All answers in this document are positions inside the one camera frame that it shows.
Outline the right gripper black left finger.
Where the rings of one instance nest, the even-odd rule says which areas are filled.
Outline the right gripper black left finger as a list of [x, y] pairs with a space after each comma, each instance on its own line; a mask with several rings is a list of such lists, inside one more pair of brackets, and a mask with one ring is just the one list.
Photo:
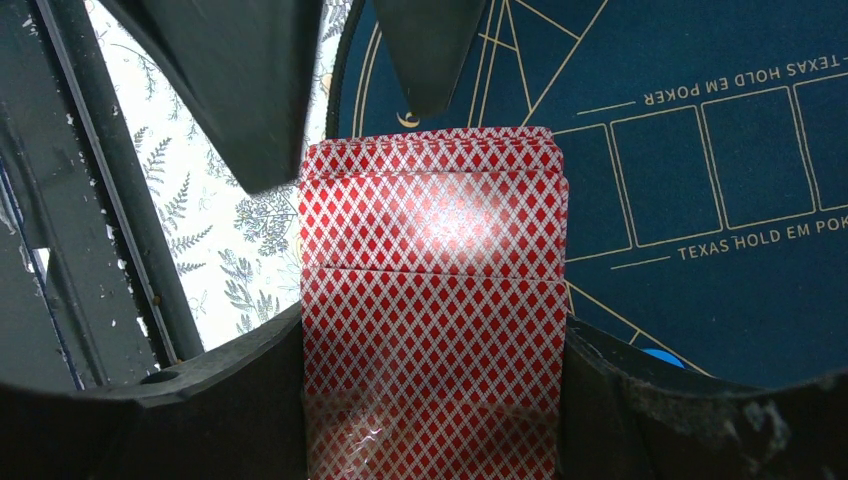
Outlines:
[[5, 479], [304, 479], [301, 308], [129, 386], [1, 388]]

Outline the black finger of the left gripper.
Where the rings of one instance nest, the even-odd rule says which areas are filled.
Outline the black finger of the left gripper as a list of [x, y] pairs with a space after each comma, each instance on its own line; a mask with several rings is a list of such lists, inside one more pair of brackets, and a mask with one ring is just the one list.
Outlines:
[[320, 1], [106, 1], [243, 190], [299, 176]]
[[401, 91], [420, 118], [445, 111], [486, 3], [478, 0], [376, 0], [377, 22]]

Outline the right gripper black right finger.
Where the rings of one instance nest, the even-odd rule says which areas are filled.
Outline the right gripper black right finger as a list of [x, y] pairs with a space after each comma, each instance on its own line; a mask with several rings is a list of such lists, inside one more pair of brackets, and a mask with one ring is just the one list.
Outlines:
[[575, 318], [560, 399], [564, 479], [843, 479], [847, 375], [762, 389], [694, 373]]

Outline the pink sponge block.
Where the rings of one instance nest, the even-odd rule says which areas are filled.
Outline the pink sponge block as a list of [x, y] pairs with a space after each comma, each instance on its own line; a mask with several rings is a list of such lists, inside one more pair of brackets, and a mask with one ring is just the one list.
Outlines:
[[311, 146], [300, 183], [313, 479], [552, 479], [569, 185], [545, 127]]

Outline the blue small blind button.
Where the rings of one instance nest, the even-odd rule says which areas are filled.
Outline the blue small blind button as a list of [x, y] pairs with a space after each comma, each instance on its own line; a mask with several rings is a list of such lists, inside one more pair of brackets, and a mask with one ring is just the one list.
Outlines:
[[657, 349], [657, 348], [644, 348], [642, 350], [642, 352], [645, 353], [645, 354], [648, 354], [652, 357], [655, 357], [659, 360], [662, 360], [662, 361], [664, 361], [668, 364], [676, 366], [678, 368], [681, 368], [681, 369], [686, 368], [685, 364], [683, 363], [683, 361], [680, 358], [678, 358], [677, 356], [675, 356], [674, 354], [672, 354], [672, 353], [670, 353], [666, 350]]

